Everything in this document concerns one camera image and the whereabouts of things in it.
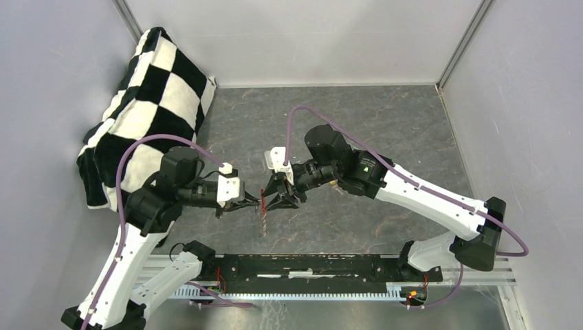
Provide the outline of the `red key tag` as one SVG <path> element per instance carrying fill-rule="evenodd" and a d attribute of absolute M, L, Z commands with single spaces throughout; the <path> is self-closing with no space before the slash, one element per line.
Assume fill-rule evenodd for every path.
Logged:
<path fill-rule="evenodd" d="M 267 214 L 266 203 L 265 203 L 265 189 L 260 190 L 260 202 L 261 202 L 261 216 L 264 217 Z"/>

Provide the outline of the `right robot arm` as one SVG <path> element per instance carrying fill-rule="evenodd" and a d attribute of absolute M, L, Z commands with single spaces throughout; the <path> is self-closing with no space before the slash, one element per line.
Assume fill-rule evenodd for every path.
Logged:
<path fill-rule="evenodd" d="M 413 281 L 437 266 L 457 263 L 474 270 L 493 270 L 498 254 L 506 203 L 464 197 L 422 180 L 390 159 L 354 149 L 341 132 L 328 124 L 305 135 L 311 159 L 291 163 L 287 149 L 265 152 L 272 175 L 263 197 L 272 196 L 266 211 L 297 209 L 307 200 L 307 191 L 335 182 L 350 195 L 368 197 L 405 207 L 445 227 L 447 232 L 425 241 L 409 241 L 401 249 L 398 274 Z"/>

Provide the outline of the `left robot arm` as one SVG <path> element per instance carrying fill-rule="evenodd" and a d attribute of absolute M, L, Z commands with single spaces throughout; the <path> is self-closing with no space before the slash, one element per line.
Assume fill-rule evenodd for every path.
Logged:
<path fill-rule="evenodd" d="M 218 170 L 215 181 L 201 176 L 203 168 L 198 152 L 187 146 L 174 147 L 162 157 L 159 170 L 127 198 L 125 222 L 106 265 L 86 299 L 63 312 L 63 324 L 70 329 L 143 329 L 150 315 L 182 285 L 215 274 L 214 250 L 193 241 L 169 266 L 135 286 L 151 252 L 168 236 L 185 206 L 213 209 L 218 217 L 259 206 L 230 164 Z"/>

